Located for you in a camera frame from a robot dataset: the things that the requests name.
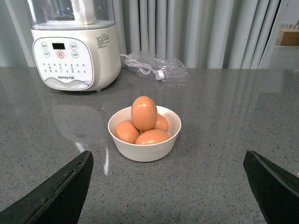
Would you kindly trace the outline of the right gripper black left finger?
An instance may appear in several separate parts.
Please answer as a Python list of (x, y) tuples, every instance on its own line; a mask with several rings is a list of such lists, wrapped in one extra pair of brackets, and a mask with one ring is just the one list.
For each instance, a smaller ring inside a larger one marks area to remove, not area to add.
[(78, 223), (93, 171), (84, 151), (23, 198), (0, 213), (2, 224)]

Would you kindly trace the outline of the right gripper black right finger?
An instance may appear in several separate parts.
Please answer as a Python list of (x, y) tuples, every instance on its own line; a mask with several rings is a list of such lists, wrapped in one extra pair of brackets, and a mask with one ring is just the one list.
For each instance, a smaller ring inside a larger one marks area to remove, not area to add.
[(246, 152), (243, 167), (266, 223), (297, 224), (299, 178), (255, 151)]

